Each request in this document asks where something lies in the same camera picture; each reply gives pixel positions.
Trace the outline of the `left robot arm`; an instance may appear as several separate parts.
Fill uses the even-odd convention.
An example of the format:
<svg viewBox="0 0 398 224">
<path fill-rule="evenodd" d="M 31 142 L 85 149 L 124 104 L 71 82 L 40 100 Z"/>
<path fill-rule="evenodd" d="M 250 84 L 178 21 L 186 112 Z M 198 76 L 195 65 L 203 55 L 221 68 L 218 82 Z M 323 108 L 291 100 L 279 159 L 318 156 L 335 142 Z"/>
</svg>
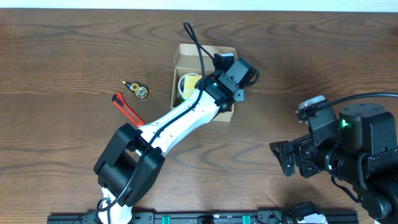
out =
<svg viewBox="0 0 398 224">
<path fill-rule="evenodd" d="M 103 191 L 97 204 L 99 222 L 129 223 L 133 206 L 155 183 L 166 154 L 194 129 L 228 111 L 236 92 L 258 77 L 239 58 L 227 71 L 203 75 L 192 94 L 158 120 L 137 129 L 128 123 L 117 129 L 93 168 Z"/>
</svg>

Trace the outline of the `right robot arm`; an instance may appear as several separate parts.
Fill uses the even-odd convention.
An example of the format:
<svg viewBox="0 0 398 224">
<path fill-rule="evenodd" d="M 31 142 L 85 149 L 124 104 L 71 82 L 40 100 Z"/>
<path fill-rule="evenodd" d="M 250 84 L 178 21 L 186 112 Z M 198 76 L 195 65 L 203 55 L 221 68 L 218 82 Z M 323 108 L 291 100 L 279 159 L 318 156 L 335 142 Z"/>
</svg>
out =
<svg viewBox="0 0 398 224">
<path fill-rule="evenodd" d="M 353 104 L 335 113 L 322 101 L 297 112 L 308 134 L 272 142 L 282 172 L 310 178 L 326 171 L 349 183 L 359 203 L 379 223 L 397 223 L 397 134 L 392 113 L 377 104 Z"/>
</svg>

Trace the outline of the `yellow sticky note pad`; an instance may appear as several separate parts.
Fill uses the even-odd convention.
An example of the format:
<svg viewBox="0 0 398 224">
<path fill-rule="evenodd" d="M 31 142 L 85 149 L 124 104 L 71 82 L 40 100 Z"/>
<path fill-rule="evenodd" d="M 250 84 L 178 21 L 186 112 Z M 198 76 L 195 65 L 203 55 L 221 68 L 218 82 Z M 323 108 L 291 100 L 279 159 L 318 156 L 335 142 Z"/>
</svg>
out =
<svg viewBox="0 0 398 224">
<path fill-rule="evenodd" d="M 199 75 L 187 75 L 184 78 L 183 85 L 183 97 L 185 99 L 189 98 L 192 92 L 195 90 L 195 85 L 201 79 Z"/>
</svg>

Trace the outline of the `correction tape dispenser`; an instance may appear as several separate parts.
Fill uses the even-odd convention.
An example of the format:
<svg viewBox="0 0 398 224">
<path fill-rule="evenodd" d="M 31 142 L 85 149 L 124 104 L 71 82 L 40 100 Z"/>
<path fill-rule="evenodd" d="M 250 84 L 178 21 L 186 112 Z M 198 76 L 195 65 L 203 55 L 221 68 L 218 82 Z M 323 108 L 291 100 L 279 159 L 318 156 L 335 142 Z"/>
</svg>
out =
<svg viewBox="0 0 398 224">
<path fill-rule="evenodd" d="M 139 82 L 127 82 L 127 81 L 123 81 L 123 84 L 129 89 L 131 90 L 134 95 L 136 96 L 136 98 L 138 99 L 144 99 L 148 96 L 149 94 L 149 88 L 144 85 L 141 84 Z"/>
</svg>

